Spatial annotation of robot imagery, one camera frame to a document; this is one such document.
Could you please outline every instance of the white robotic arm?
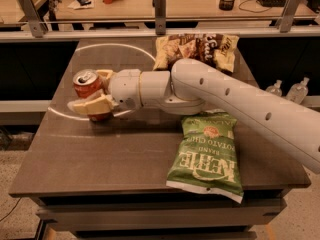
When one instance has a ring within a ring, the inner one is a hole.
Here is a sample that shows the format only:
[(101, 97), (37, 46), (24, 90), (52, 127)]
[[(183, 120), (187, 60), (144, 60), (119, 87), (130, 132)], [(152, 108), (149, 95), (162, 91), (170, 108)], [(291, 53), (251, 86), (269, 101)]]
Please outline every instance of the white robotic arm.
[(157, 106), (168, 113), (192, 115), (202, 110), (205, 101), (215, 104), (320, 173), (318, 112), (202, 62), (181, 59), (174, 64), (171, 75), (167, 71), (123, 70), (111, 78), (108, 91), (121, 111)]

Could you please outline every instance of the red soda can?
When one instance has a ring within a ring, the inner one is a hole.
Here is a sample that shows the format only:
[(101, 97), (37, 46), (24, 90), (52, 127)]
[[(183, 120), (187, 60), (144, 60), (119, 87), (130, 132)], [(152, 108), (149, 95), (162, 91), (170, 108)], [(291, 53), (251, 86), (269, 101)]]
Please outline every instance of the red soda can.
[[(73, 86), (79, 98), (85, 99), (96, 91), (103, 89), (103, 83), (99, 75), (90, 69), (81, 70), (73, 77)], [(109, 113), (88, 115), (92, 121), (106, 119)]]

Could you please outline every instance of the metal bracket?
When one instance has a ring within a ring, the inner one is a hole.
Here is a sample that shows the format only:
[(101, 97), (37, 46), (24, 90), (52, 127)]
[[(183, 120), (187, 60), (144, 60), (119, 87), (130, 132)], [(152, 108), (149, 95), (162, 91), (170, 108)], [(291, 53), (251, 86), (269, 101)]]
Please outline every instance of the metal bracket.
[(154, 0), (155, 29), (157, 35), (166, 34), (166, 0)]
[(18, 0), (20, 6), (29, 22), (29, 27), (34, 37), (43, 37), (48, 31), (47, 26), (44, 23), (40, 23), (40, 17), (32, 0)]
[(287, 33), (290, 31), (294, 15), (301, 0), (287, 0), (284, 6), (281, 17), (277, 20), (276, 26), (280, 29), (281, 33)]

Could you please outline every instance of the green chip bag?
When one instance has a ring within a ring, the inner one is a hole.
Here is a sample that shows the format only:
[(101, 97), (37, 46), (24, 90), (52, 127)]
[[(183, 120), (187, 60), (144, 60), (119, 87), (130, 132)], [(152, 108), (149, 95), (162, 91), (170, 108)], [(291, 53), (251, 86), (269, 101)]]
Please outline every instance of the green chip bag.
[(222, 110), (182, 119), (184, 139), (166, 185), (199, 194), (220, 194), (241, 203), (233, 128), (237, 120)]

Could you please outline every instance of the crumpled snack bag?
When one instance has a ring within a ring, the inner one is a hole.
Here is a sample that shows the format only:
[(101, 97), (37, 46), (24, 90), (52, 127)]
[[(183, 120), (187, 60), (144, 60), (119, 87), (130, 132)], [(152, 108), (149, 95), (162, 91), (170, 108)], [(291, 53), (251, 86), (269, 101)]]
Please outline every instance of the crumpled snack bag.
[(243, 190), (233, 135), (236, 122), (222, 110), (184, 117), (184, 139), (166, 185), (198, 194), (219, 194), (241, 203)]
[(153, 70), (171, 70), (177, 60), (190, 58), (232, 74), (234, 50), (238, 39), (237, 36), (220, 34), (180, 34), (158, 37)]

